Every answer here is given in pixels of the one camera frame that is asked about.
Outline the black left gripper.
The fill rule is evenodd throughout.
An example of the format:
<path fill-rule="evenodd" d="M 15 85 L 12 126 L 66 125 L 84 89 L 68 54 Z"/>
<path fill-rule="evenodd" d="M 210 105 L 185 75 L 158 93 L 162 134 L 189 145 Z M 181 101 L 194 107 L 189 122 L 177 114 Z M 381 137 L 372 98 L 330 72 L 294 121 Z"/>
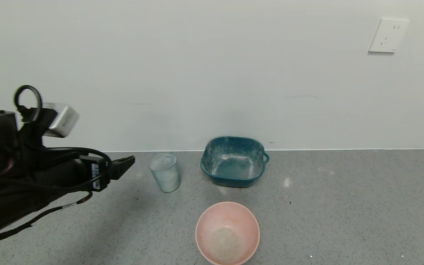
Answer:
<path fill-rule="evenodd" d="M 119 180 L 135 161 L 133 155 L 113 161 L 108 156 L 82 155 L 43 170 L 43 186 L 57 192 L 99 191 L 107 171 L 110 180 Z"/>

